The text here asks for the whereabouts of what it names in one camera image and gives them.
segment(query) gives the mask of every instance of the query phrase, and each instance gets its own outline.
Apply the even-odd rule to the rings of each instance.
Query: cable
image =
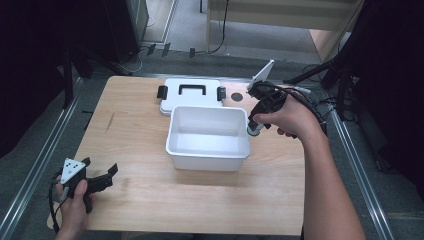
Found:
[[[320,123],[320,125],[322,125],[322,124],[325,125],[325,119],[314,108],[314,106],[307,100],[307,98],[305,97],[305,95],[303,95],[302,92],[300,92],[300,91],[298,91],[298,90],[296,90],[294,88],[283,88],[283,87],[274,85],[272,83],[267,83],[267,82],[258,82],[258,83],[256,83],[256,85],[257,86],[267,86],[267,87],[271,87],[271,88],[276,88],[276,89],[278,89],[278,90],[280,90],[282,92],[285,92],[285,93],[289,94],[294,99],[296,99],[297,101],[299,101],[300,103],[302,103],[307,109],[309,109],[309,111],[311,111],[312,114],[314,114],[314,116],[316,117],[316,119],[318,120],[318,122]]]
[[[127,68],[125,68],[124,66],[122,66],[121,64],[118,64],[118,66],[120,67],[120,68],[122,68],[122,69],[124,69],[125,71],[127,71],[127,72],[130,72],[130,73],[135,73],[135,72],[137,72],[138,70],[140,70],[142,67],[143,67],[143,62],[141,61],[141,53],[142,52],[144,52],[144,51],[146,51],[147,50],[147,48],[142,48],[141,50],[140,50],[140,52],[138,53],[138,55],[137,55],[137,57],[138,57],[138,60],[140,61],[140,66],[136,69],[136,70],[130,70],[130,69],[127,69]]]
[[[323,118],[324,119],[327,119],[327,117],[328,117],[328,115],[330,115],[330,113],[332,112],[332,111],[334,111],[334,110],[336,110],[336,108],[331,108],[326,114],[324,114],[324,116],[323,116]]]
[[[225,50],[224,50],[223,53],[220,53],[221,55],[224,55],[224,53],[226,52],[227,47],[225,45],[224,45],[224,48],[225,48]],[[168,52],[169,53],[175,53],[175,54],[190,54],[190,52],[179,51],[179,50],[168,50]],[[209,54],[212,54],[212,53],[207,53],[205,51],[200,51],[200,52],[196,52],[196,54],[199,54],[199,55],[202,55],[202,54],[209,55]]]
[[[66,202],[66,200],[68,200],[68,198],[66,198],[63,202],[61,202],[59,204],[59,206],[56,208],[56,211],[54,212],[54,217],[56,218],[57,212],[59,211],[60,207],[62,207],[62,205]]]
[[[57,213],[57,209],[56,209],[56,211],[54,210],[54,208],[53,208],[53,188],[54,188],[54,186],[59,182],[58,180],[57,180],[57,177],[59,176],[59,175],[61,175],[62,174],[62,169],[63,168],[61,168],[58,172],[56,172],[54,175],[53,175],[53,177],[52,177],[52,181],[51,181],[51,183],[50,183],[50,187],[49,187],[49,194],[48,194],[48,198],[49,198],[49,209],[50,209],[50,214],[51,214],[51,216],[52,216],[52,221],[53,221],[53,229],[54,229],[54,231],[56,232],[56,233],[58,233],[59,232],[59,230],[60,230],[60,228],[59,228],[59,224],[57,223],[57,220],[56,220],[56,213]]]
[[[318,101],[319,104],[327,103],[327,104],[336,104],[336,101],[330,101],[332,99],[336,99],[336,97],[329,97],[325,99],[321,99]]]
[[[302,69],[302,74],[304,74],[305,72],[307,72],[306,71],[306,69],[307,68],[309,68],[309,67],[319,67],[320,66],[320,64],[309,64],[309,65],[306,65],[303,69]],[[315,75],[312,75],[312,76],[310,76],[310,77],[308,77],[307,79],[308,80],[310,80],[311,82],[321,82],[322,81],[322,79],[323,79],[323,77],[321,77],[321,73],[323,72],[323,71],[321,71],[321,72],[319,72],[319,73],[317,73],[317,74],[315,74],[315,75],[317,75],[318,76],[318,79],[312,79],[312,76],[315,76]]]
[[[227,0],[226,3],[225,3],[224,22],[222,24],[222,40],[221,40],[221,43],[219,44],[218,48],[216,48],[215,50],[210,51],[210,52],[199,51],[199,52],[196,52],[196,53],[214,54],[222,47],[222,44],[224,43],[224,40],[225,40],[225,23],[227,22],[227,13],[228,13],[229,3],[230,3],[230,0]]]

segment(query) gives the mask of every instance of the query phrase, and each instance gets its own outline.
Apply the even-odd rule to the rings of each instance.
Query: black cable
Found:
[[[311,70],[309,70],[309,71],[307,71],[303,74],[301,74],[300,76],[297,76],[297,77],[289,79],[289,80],[285,80],[284,83],[298,84],[298,83],[302,82],[303,80],[306,80],[306,79],[308,79],[308,78],[310,78],[310,77],[312,77],[312,76],[314,76],[314,75],[316,75],[316,74],[318,74],[318,73],[320,73],[324,70],[329,69],[330,67],[332,68],[331,61],[332,60],[327,61],[327,62],[325,62],[325,63],[323,63],[323,64],[321,64],[321,65],[319,65],[319,66],[317,66],[317,67],[315,67],[315,68],[313,68],[313,69],[311,69]]]
[[[68,198],[66,198],[63,202],[61,202],[59,204],[59,206],[56,208],[56,211],[54,212],[54,217],[56,218],[57,212],[59,211],[60,207],[62,207],[62,205],[66,202],[66,200],[68,200]]]
[[[190,52],[187,51],[179,51],[179,50],[168,50],[169,53],[175,53],[175,54],[190,54]],[[199,52],[195,52],[196,54],[214,54],[212,52],[205,52],[205,51],[199,51]]]
[[[316,67],[319,67],[320,66],[320,64],[309,64],[309,65],[306,65],[305,67],[303,67],[303,69],[302,69],[302,74],[305,74],[307,71],[306,71],[306,69],[308,69],[309,67],[314,67],[314,68],[316,68]],[[311,82],[321,82],[322,81],[322,79],[323,79],[323,77],[321,77],[321,74],[322,73],[322,71],[321,72],[318,72],[318,73],[316,73],[315,75],[317,75],[318,76],[318,79],[312,79],[312,76],[310,76],[310,77],[308,77],[307,79],[309,80],[309,81],[311,81]]]
[[[319,100],[318,102],[319,102],[319,104],[322,104],[322,103],[336,103],[335,101],[331,101],[330,102],[330,100],[332,100],[332,99],[336,99],[336,97],[328,97],[328,98],[324,98],[324,99],[321,99],[321,100]]]
[[[215,50],[210,51],[210,52],[200,51],[200,52],[196,52],[196,53],[214,54],[214,53],[216,53],[222,47],[222,44],[224,44],[224,40],[225,40],[225,23],[227,22],[227,13],[228,13],[228,5],[229,5],[229,3],[230,3],[230,0],[227,0],[226,1],[226,4],[225,4],[224,22],[222,24],[222,40],[221,40],[221,43],[219,44],[218,48],[216,48]]]
[[[318,120],[320,125],[325,124],[325,119],[321,116],[321,114],[312,106],[312,104],[307,100],[307,98],[301,93],[300,91],[294,89],[294,88],[283,88],[277,85],[274,85],[272,83],[267,82],[258,82],[256,83],[257,86],[266,86],[271,88],[276,88],[282,92],[285,92],[292,96],[294,99],[302,103],[309,111],[314,114],[315,118]]]
[[[324,114],[323,118],[327,119],[328,115],[330,115],[331,112],[333,112],[334,110],[336,110],[335,108],[331,108],[327,113]]]
[[[53,175],[53,177],[52,177],[52,181],[51,181],[51,183],[50,183],[50,187],[49,187],[49,195],[48,195],[48,198],[49,198],[49,208],[50,208],[50,215],[51,215],[51,217],[52,217],[52,221],[53,221],[53,229],[54,229],[54,231],[56,232],[56,234],[59,232],[59,230],[60,230],[60,227],[59,227],[59,224],[57,223],[57,219],[56,219],[56,213],[57,213],[57,209],[56,209],[56,211],[54,210],[54,208],[53,208],[53,188],[55,187],[55,185],[58,183],[58,180],[56,179],[59,175],[61,175],[62,174],[62,169],[63,168],[61,168],[57,173],[55,173],[54,175]]]

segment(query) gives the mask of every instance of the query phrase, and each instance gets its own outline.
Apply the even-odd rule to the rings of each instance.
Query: white plastic bin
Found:
[[[177,106],[166,151],[178,169],[237,171],[250,154],[246,128],[241,108]]]

